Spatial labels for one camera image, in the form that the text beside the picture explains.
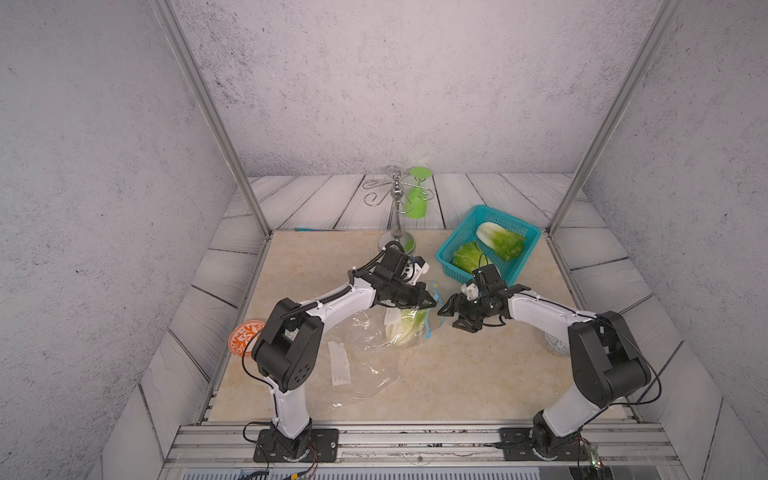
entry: blue basket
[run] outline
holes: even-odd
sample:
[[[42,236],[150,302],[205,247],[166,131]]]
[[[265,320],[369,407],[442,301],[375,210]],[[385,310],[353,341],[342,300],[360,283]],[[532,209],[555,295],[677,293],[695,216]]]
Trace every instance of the blue basket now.
[[[484,222],[497,223],[511,232],[525,235],[525,243],[522,253],[517,255],[516,258],[513,258],[510,262],[505,262],[499,258],[490,247],[478,239],[476,233],[477,229],[480,224]],[[445,272],[445,275],[450,276],[460,283],[467,283],[469,280],[472,280],[472,275],[466,273],[457,266],[454,266],[451,261],[453,260],[453,254],[461,245],[474,240],[477,242],[480,250],[485,252],[485,254],[488,255],[488,259],[498,267],[498,271],[502,274],[504,281],[508,285],[513,285],[515,280],[517,280],[518,275],[520,275],[520,272],[523,270],[525,261],[531,255],[533,247],[536,246],[540,237],[541,229],[539,227],[535,227],[519,218],[486,207],[485,205],[476,205],[470,210],[469,215],[467,215],[456,230],[451,233],[451,236],[448,237],[445,243],[437,250],[437,261],[442,263],[442,271]]]

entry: orange plate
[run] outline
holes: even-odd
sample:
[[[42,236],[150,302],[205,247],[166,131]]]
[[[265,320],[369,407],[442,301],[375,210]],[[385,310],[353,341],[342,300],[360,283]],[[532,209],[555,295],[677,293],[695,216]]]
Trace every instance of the orange plate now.
[[[230,335],[229,346],[232,355],[242,356],[243,350],[246,345],[248,345],[248,342],[250,342],[254,336],[257,336],[262,328],[264,328],[264,322],[261,320],[248,320],[239,325]],[[255,340],[248,346],[248,355],[250,355],[254,343],[256,343]]]

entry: beige table surface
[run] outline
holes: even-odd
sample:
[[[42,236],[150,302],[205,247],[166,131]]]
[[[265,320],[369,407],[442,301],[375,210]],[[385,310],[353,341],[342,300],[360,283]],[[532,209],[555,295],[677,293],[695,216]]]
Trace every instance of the beige table surface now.
[[[450,233],[449,230],[412,231],[416,240],[414,254],[424,257],[431,267],[421,280],[437,282],[444,300],[460,287],[459,282],[442,272],[442,265],[435,258],[435,252]],[[361,266],[376,255],[381,234],[378,230],[277,231],[246,319],[266,319],[282,298],[297,302],[308,300],[344,284],[348,269]],[[528,258],[517,283],[552,300],[574,305],[543,238]],[[378,318],[375,310],[381,308],[370,310],[371,317]],[[436,309],[432,309],[429,316],[433,326],[440,322],[435,313]],[[530,419],[573,383],[570,360],[551,353],[542,332],[533,326],[509,320],[503,327],[485,327],[480,332],[468,333],[452,328],[451,321],[446,319],[445,325],[421,345],[386,351],[383,355],[393,356],[391,362],[396,363],[399,379],[373,397],[349,405],[331,409],[328,402],[313,401],[313,392],[323,399],[333,395],[327,358],[319,359],[306,383],[310,416],[316,421],[383,422]],[[349,331],[349,326],[343,324],[337,328]],[[331,336],[328,333],[323,337],[326,352],[327,339]],[[247,366],[251,372],[257,372],[250,358]],[[243,372],[239,357],[230,357],[209,421],[241,422],[268,419],[272,414],[266,386]],[[621,407],[611,407],[603,417],[624,418],[626,415]]]

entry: green cup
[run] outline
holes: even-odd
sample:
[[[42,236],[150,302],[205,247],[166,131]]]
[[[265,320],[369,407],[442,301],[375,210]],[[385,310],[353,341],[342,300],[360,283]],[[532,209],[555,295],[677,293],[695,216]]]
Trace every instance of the green cup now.
[[[411,177],[416,180],[416,185],[408,192],[408,200],[411,202],[411,210],[406,213],[408,218],[424,218],[427,214],[427,193],[420,186],[422,182],[432,176],[432,172],[426,167],[414,167],[410,171]]]

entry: metal glass holder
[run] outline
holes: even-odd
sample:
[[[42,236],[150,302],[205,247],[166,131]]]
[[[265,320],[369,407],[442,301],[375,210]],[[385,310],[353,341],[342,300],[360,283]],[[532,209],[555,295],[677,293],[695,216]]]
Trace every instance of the metal glass holder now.
[[[401,181],[400,178],[402,177],[402,172],[394,165],[385,167],[384,173],[389,176],[389,179],[368,180],[362,184],[362,188],[366,190],[372,190],[385,185],[390,186],[389,195],[392,197],[392,213],[390,214],[390,217],[392,218],[392,229],[379,238],[379,248],[384,248],[387,243],[395,240],[402,245],[402,248],[406,253],[411,253],[416,247],[416,242],[413,240],[413,235],[403,230],[402,225],[400,224],[400,214],[407,214],[411,211],[413,203],[408,196],[405,195],[406,191],[403,188],[403,185],[420,188],[419,198],[422,200],[431,200],[434,198],[435,194],[422,185],[409,184]],[[382,192],[369,192],[362,201],[369,207],[378,207],[382,204],[385,198],[386,196],[382,195]]]

